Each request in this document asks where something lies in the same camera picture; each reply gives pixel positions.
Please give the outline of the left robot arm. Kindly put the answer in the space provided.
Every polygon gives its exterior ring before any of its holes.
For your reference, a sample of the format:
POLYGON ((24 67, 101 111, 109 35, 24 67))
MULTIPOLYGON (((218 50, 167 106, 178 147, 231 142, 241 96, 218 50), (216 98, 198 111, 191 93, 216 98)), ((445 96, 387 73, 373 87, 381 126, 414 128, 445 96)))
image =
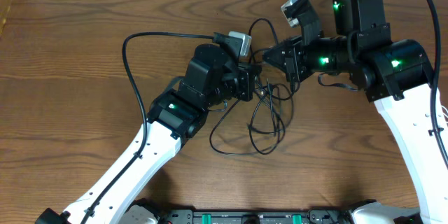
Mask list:
POLYGON ((133 142, 83 196, 62 213, 47 208, 37 223, 119 223, 150 179, 203 127, 212 106, 252 99, 261 68, 240 62, 245 45, 196 47, 178 89, 169 88, 143 112, 133 142))

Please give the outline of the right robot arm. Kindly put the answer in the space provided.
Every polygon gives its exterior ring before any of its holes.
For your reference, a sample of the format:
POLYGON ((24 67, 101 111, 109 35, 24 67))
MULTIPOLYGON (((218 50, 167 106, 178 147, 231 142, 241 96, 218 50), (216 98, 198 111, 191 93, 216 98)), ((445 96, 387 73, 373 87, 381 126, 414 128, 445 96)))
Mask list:
POLYGON ((362 91, 386 121, 416 190, 415 209, 357 203, 340 214, 343 223, 446 223, 447 121, 424 48, 411 39, 394 42, 383 0, 332 0, 337 36, 322 35, 312 5, 300 0, 282 6, 300 36, 268 50, 263 59, 291 83, 312 74, 350 75, 349 90, 362 91))

